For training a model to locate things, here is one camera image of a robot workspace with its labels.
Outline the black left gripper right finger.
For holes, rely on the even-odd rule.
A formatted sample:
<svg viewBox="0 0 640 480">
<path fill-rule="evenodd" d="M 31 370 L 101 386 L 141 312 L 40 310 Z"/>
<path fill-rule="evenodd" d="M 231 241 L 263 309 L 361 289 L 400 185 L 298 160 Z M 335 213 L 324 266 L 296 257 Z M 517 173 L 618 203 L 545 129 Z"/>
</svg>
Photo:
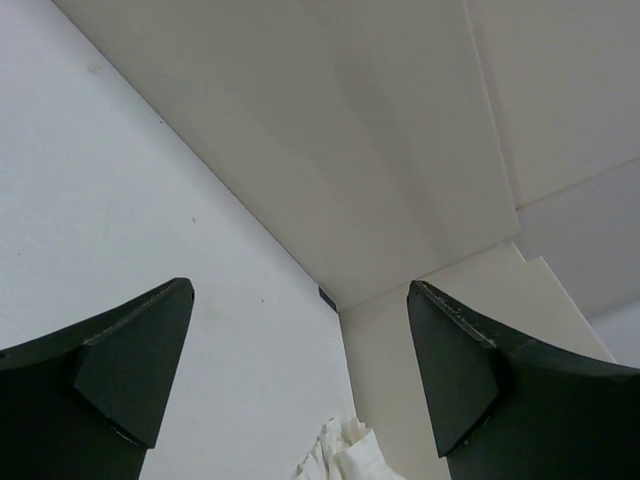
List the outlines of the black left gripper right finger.
<svg viewBox="0 0 640 480">
<path fill-rule="evenodd" d="M 437 454 L 454 479 L 635 479 L 639 372 L 553 346 L 435 286 L 407 296 Z"/>
</svg>

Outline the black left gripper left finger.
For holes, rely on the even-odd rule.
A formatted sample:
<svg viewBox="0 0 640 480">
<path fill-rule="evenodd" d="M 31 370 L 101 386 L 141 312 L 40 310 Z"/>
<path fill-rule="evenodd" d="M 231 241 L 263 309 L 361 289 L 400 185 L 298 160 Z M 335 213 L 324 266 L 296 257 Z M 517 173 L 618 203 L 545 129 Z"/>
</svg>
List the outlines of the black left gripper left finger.
<svg viewBox="0 0 640 480">
<path fill-rule="evenodd" d="M 1 352 L 4 479 L 137 479 L 156 446 L 194 305 L 174 278 Z"/>
</svg>

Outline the white pleated skirt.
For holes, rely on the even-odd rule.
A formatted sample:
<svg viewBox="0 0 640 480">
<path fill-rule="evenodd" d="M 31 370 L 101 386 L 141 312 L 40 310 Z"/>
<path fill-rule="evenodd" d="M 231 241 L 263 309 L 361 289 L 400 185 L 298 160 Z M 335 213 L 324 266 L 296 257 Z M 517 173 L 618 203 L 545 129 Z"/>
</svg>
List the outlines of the white pleated skirt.
<svg viewBox="0 0 640 480">
<path fill-rule="evenodd" d="M 387 464 L 373 429 L 357 417 L 333 418 L 297 466 L 292 479 L 398 480 Z"/>
</svg>

